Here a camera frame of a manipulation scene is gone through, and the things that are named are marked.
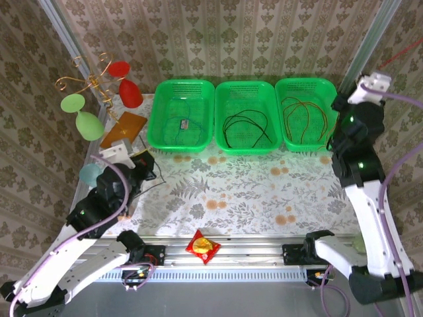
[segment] floral tablecloth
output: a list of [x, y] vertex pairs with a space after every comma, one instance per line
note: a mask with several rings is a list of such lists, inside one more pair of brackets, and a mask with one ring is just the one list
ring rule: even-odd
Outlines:
[[[137, 109], [119, 96], [114, 111], [146, 118], [153, 94]], [[106, 130], [114, 122], [109, 120]], [[139, 134], [161, 167], [166, 184], [143, 194], [130, 219], [106, 234], [132, 229], [140, 235], [179, 236], [201, 229], [208, 234], [305, 234], [330, 229], [356, 233], [358, 222], [330, 165], [330, 153], [291, 153], [283, 145], [265, 156], [229, 156], [212, 141], [198, 154], [164, 153], [147, 142], [147, 125]], [[133, 143], [142, 150], [139, 138]], [[143, 190], [161, 182], [145, 182]]]

